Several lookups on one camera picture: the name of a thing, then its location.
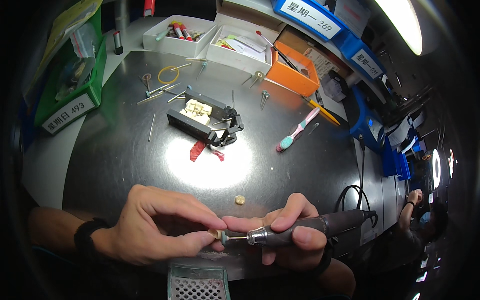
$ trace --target power cord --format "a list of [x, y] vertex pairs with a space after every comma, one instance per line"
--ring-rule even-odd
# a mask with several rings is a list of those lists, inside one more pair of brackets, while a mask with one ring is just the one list
[[[353, 184], [353, 185], [349, 185], [349, 186], [347, 186], [346, 188], [343, 189], [343, 191], [340, 194], [340, 197], [338, 198], [338, 201], [335, 205], [335, 211], [334, 211], [335, 213], [338, 212], [338, 209], [340, 207], [340, 203], [342, 203], [342, 211], [345, 210], [345, 196], [347, 195], [348, 190], [351, 189], [351, 188], [353, 188], [359, 194], [359, 200], [357, 202], [357, 209], [360, 209], [362, 196], [364, 196], [365, 202], [367, 203], [368, 211], [371, 211], [370, 204], [368, 203], [367, 195], [363, 191], [363, 171], [364, 171], [364, 167], [365, 167], [365, 141], [363, 140], [363, 134], [359, 135], [359, 142], [360, 142], [360, 147], [361, 147], [361, 150], [362, 150], [360, 186], [358, 186], [356, 184]], [[371, 216], [370, 221], [372, 222], [372, 228], [375, 227], [377, 225], [378, 215], [375, 214], [374, 216]]]

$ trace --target wrist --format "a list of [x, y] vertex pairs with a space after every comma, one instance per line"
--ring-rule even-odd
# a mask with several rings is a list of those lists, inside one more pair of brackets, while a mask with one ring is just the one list
[[93, 240], [95, 250], [109, 258], [118, 259], [115, 248], [113, 246], [113, 228], [100, 228], [95, 230], [90, 237]]

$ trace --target pink toothbrush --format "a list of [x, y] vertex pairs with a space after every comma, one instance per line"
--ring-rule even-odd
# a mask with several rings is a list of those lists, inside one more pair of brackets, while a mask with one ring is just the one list
[[278, 152], [282, 152], [283, 150], [287, 149], [290, 147], [290, 145], [293, 144], [293, 141], [297, 135], [302, 132], [305, 127], [307, 126], [308, 123], [310, 123], [313, 118], [315, 118], [318, 115], [318, 112], [320, 111], [319, 108], [314, 108], [303, 120], [300, 124], [298, 124], [297, 129], [289, 136], [285, 137], [278, 145], [276, 146], [276, 150]]

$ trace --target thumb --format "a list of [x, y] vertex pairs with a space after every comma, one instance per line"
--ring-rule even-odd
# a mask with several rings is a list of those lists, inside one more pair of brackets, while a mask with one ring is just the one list
[[207, 231], [190, 232], [177, 237], [164, 237], [167, 240], [163, 247], [168, 245], [165, 253], [168, 258], [195, 257], [203, 247], [215, 241], [214, 236]]
[[325, 248], [327, 237], [316, 229], [297, 226], [292, 232], [295, 245], [302, 250], [315, 251]]

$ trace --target micromotor handpiece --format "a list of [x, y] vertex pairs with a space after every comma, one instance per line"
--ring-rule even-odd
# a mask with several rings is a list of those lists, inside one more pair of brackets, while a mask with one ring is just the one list
[[366, 219], [373, 216], [377, 217], [374, 210], [364, 211], [352, 209], [321, 215], [315, 218], [300, 219], [293, 223], [292, 227], [283, 232], [273, 231], [270, 226], [263, 226], [251, 230], [243, 237], [229, 237], [225, 232], [222, 232], [221, 240], [223, 245], [225, 245], [227, 240], [247, 240], [249, 245], [283, 247], [293, 244], [292, 232], [297, 226], [314, 228], [323, 232], [327, 239], [329, 239], [344, 231], [360, 227]]

